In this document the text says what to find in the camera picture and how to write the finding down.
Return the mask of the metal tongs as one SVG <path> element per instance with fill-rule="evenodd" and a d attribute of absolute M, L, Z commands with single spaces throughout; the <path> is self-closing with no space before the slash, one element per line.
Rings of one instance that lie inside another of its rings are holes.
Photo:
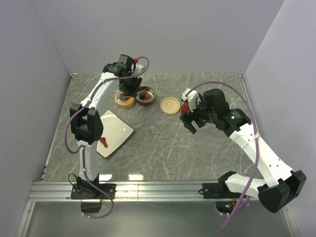
<path fill-rule="evenodd" d="M 140 95 L 143 95 L 143 94 L 145 94 L 145 90 L 140 90 L 140 91 L 137 91 L 137 93 L 133 96 L 133 95 L 127 95 L 126 93 L 121 93 L 121 95 L 118 97 L 119 98 L 119 100 L 124 100 L 124 99 L 127 99 L 127 98 L 129 98 L 129 97 L 133 97 L 133 98 L 136 98 L 137 96 L 140 96 Z"/>

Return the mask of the red round lid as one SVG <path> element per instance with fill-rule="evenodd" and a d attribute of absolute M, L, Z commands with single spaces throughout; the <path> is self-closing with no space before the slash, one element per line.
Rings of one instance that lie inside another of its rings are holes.
<path fill-rule="evenodd" d="M 187 111 L 190 110 L 190 106 L 189 106 L 189 103 L 184 103 L 182 106 L 181 106 L 181 114 L 185 114 Z"/>

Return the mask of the cream round lid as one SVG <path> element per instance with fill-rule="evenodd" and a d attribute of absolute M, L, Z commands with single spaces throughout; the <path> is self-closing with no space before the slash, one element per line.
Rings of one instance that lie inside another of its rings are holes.
<path fill-rule="evenodd" d="M 161 110 L 168 115 L 175 115 L 180 110 L 180 102 L 174 97 L 166 97 L 160 103 Z"/>

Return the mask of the red sausage food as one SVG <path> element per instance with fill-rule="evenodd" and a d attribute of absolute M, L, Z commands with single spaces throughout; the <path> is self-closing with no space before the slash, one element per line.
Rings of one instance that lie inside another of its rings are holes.
<path fill-rule="evenodd" d="M 105 137 L 100 137 L 99 141 L 105 148 L 108 147 L 108 144 L 107 144 L 107 141 L 106 141 Z"/>

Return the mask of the orange fried food piece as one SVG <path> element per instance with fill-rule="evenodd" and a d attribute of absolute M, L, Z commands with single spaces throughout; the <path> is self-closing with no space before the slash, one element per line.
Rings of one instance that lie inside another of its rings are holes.
<path fill-rule="evenodd" d="M 152 95 L 150 92 L 145 92 L 145 96 L 146 96 L 145 100 L 150 100 L 152 98 Z"/>

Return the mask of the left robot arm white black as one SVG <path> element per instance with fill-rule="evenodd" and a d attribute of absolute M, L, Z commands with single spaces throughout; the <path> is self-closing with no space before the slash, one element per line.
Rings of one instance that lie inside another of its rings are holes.
<path fill-rule="evenodd" d="M 122 92 L 126 98 L 136 97 L 142 82 L 141 75 L 149 67 L 139 64 L 138 61 L 139 58 L 120 55 L 116 62 L 103 68 L 100 79 L 87 97 L 70 107 L 70 119 L 65 129 L 74 135 L 78 148 L 71 150 L 67 137 L 64 137 L 64 143 L 69 153 L 79 154 L 80 169 L 74 189 L 83 192 L 88 198 L 97 197 L 101 190 L 96 152 L 97 142 L 104 127 L 98 110 L 115 89 Z"/>

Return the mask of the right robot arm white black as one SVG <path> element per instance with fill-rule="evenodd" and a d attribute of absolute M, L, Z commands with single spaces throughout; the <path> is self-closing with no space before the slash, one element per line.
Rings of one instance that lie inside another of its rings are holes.
<path fill-rule="evenodd" d="M 262 179 L 250 179 L 235 172 L 228 172 L 219 179 L 218 192 L 227 198 L 233 193 L 242 193 L 248 188 L 246 196 L 257 198 L 270 212 L 276 213 L 301 192 L 307 179 L 303 171 L 294 171 L 269 147 L 260 134 L 254 131 L 253 123 L 241 109 L 230 109 L 224 92 L 211 89 L 203 94 L 187 88 L 182 101 L 188 106 L 180 116 L 184 127 L 196 133 L 193 122 L 199 128 L 207 123 L 223 131 L 247 154 Z"/>

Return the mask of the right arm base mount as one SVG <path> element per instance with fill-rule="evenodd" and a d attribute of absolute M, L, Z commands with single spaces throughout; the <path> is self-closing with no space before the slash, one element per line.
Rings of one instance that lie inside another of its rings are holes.
<path fill-rule="evenodd" d="M 241 196 L 241 193 L 231 192 L 225 183 L 202 183 L 198 193 L 204 199 L 235 199 Z"/>

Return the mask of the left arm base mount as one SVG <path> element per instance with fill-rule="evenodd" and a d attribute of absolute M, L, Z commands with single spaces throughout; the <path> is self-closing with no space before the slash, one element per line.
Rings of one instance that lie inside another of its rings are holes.
<path fill-rule="evenodd" d="M 70 199 L 114 199 L 116 192 L 116 184 L 100 184 L 99 190 L 88 185 L 87 188 L 79 187 L 74 184 Z"/>

